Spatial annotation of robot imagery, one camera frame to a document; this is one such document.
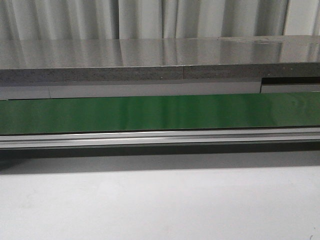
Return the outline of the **green conveyor belt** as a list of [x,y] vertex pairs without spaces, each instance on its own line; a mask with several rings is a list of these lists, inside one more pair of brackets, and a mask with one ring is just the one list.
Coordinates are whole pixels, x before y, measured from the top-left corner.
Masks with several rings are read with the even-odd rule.
[[0,103],[2,135],[319,124],[318,92],[25,99]]

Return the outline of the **grey stone-edged rear table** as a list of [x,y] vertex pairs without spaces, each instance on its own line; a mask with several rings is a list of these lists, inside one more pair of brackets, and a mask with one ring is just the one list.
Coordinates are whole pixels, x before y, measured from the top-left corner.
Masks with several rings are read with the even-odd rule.
[[3,86],[319,74],[320,38],[311,35],[0,43]]

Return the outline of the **white pleated curtain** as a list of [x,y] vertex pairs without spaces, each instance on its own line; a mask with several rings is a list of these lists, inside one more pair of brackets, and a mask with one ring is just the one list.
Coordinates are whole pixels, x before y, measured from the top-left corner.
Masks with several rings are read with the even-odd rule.
[[167,39],[320,33],[317,0],[3,0],[3,40]]

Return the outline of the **aluminium conveyor front rail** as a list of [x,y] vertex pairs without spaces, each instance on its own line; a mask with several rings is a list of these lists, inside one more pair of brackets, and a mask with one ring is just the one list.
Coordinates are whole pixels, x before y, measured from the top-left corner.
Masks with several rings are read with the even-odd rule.
[[317,141],[319,138],[320,129],[318,127],[32,134],[2,135],[0,148],[15,150],[130,145],[296,142]]

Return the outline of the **grey conveyor rear rail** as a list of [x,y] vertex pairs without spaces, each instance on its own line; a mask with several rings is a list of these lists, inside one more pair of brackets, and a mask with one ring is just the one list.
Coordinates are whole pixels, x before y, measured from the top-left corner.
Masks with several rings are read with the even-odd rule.
[[0,88],[1,100],[318,92],[319,77],[232,77],[22,83]]

